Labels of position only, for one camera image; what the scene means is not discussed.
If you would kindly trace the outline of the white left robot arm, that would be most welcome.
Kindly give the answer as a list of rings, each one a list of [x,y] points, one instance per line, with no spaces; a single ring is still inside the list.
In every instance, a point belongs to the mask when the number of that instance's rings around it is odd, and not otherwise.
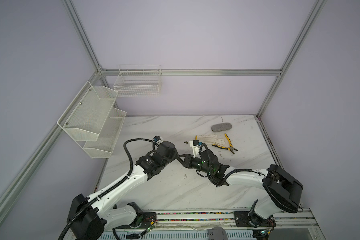
[[[97,240],[104,231],[136,221],[141,209],[135,204],[114,209],[114,205],[134,188],[158,175],[178,156],[173,143],[155,138],[149,141],[153,149],[133,162],[130,152],[124,148],[129,159],[129,171],[107,187],[85,197],[80,194],[72,200],[67,224],[60,240],[72,231],[78,240]]]

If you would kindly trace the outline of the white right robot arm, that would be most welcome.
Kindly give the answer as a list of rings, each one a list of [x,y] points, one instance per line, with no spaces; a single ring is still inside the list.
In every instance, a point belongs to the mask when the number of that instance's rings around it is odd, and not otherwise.
[[[261,200],[255,200],[248,213],[248,222],[253,227],[265,223],[273,214],[284,211],[296,214],[300,209],[303,184],[278,165],[266,169],[235,169],[223,165],[212,151],[203,151],[200,157],[179,155],[177,160],[187,169],[205,173],[215,187],[247,186],[266,191]]]

